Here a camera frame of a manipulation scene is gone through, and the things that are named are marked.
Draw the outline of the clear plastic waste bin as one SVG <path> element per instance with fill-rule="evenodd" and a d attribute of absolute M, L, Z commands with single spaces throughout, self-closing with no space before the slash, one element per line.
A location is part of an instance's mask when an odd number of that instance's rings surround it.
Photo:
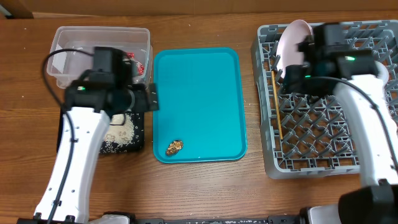
<path fill-rule="evenodd" d="M 150 31 L 138 27 L 62 26 L 53 38 L 50 51 L 77 49 L 93 53 L 95 47 L 112 47 L 134 53 L 135 59 L 145 66 L 143 75 L 134 75 L 134 83 L 148 85 L 152 73 L 152 46 Z M 57 86 L 66 88 L 93 65 L 92 58 L 78 52 L 62 52 L 51 57 L 47 73 L 57 79 Z"/>

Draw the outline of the large pink plate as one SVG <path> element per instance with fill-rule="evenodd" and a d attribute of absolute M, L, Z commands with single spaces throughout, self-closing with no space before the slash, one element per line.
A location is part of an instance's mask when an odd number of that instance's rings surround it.
<path fill-rule="evenodd" d="M 283 31 L 278 46 L 277 70 L 281 70 L 281 78 L 285 78 L 285 68 L 289 65 L 303 64 L 304 54 L 299 52 L 298 44 L 303 42 L 308 35 L 313 35 L 311 26 L 304 20 L 291 22 Z"/>

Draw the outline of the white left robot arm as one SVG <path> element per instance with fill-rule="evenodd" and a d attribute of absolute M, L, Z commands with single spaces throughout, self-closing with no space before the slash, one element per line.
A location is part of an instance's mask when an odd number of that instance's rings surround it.
<path fill-rule="evenodd" d="M 99 151 L 111 118 L 128 111 L 159 109 L 155 85 L 134 84 L 134 61 L 122 50 L 95 47 L 91 69 L 65 89 L 63 129 L 47 189 L 32 218 L 18 223 L 89 223 L 90 191 Z"/>

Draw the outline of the grey white bowl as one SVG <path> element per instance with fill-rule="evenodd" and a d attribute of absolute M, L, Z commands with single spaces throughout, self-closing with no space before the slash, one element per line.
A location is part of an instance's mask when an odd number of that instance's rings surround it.
<path fill-rule="evenodd" d="M 386 86 L 387 82 L 389 81 L 388 69 L 381 62 L 375 61 L 375 64 L 378 70 L 377 78 L 382 80 L 383 86 Z"/>

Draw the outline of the red strawberry candy wrapper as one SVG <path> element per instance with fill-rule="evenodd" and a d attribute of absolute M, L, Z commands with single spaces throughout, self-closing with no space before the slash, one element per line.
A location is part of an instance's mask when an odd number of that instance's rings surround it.
<path fill-rule="evenodd" d="M 131 59 L 135 63 L 135 65 L 137 67 L 136 68 L 136 70 L 137 70 L 136 76 L 143 75 L 144 71 L 145 71 L 145 66 L 142 63 L 140 63 L 138 60 L 135 59 L 134 53 L 128 52 L 127 56 L 128 56 L 129 59 Z"/>

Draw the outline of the grey dishwasher rack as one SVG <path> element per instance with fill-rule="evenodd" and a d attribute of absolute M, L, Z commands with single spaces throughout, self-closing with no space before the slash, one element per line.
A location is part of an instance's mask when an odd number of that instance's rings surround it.
<path fill-rule="evenodd" d="M 397 119 L 397 21 L 354 21 L 342 24 L 345 42 L 369 49 L 386 66 L 385 97 Z M 334 96 L 314 101 L 307 95 L 282 93 L 277 46 L 285 24 L 260 26 L 251 47 L 254 82 L 261 109 L 261 142 L 266 174 L 273 179 L 316 178 L 357 174 L 359 160 L 340 104 Z M 280 140 L 271 71 L 275 71 L 283 140 Z"/>

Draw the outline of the wooden chopstick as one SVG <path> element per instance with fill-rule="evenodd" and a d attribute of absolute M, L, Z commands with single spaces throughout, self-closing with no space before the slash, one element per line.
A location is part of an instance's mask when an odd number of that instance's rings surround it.
<path fill-rule="evenodd" d="M 276 81 L 275 81 L 275 71 L 271 71 L 271 79 L 272 79 L 272 87 L 273 87 L 273 94 L 274 94 L 274 101 L 275 101 L 275 111 L 277 115 L 277 125 L 279 130 L 279 137 L 280 140 L 283 140 L 283 133 L 282 133 L 282 125 L 280 120 L 280 113 L 279 113 L 279 99 L 277 96 L 277 88 L 276 88 Z"/>

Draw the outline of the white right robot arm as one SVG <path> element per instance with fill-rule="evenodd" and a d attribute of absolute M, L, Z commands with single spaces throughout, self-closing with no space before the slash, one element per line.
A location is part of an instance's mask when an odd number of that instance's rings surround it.
<path fill-rule="evenodd" d="M 293 21 L 277 51 L 286 93 L 336 97 L 360 163 L 361 188 L 305 209 L 307 223 L 396 223 L 397 124 L 384 96 L 386 67 L 371 50 L 352 49 L 339 23 Z"/>

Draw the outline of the teal serving tray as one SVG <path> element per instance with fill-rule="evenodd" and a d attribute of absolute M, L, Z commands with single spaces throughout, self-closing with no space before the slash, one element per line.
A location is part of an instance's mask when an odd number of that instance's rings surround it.
<path fill-rule="evenodd" d="M 153 152 L 166 164 L 236 161 L 248 149 L 238 54 L 228 47 L 174 49 L 154 59 L 159 110 Z M 183 148 L 165 154 L 169 144 Z"/>

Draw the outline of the brown food scrap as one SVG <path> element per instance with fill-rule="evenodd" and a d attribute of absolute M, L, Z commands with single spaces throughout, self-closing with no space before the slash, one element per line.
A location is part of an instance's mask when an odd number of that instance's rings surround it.
<path fill-rule="evenodd" d="M 181 140 L 174 140 L 169 144 L 165 154 L 167 156 L 172 156 L 178 153 L 182 148 L 183 148 L 183 142 Z"/>

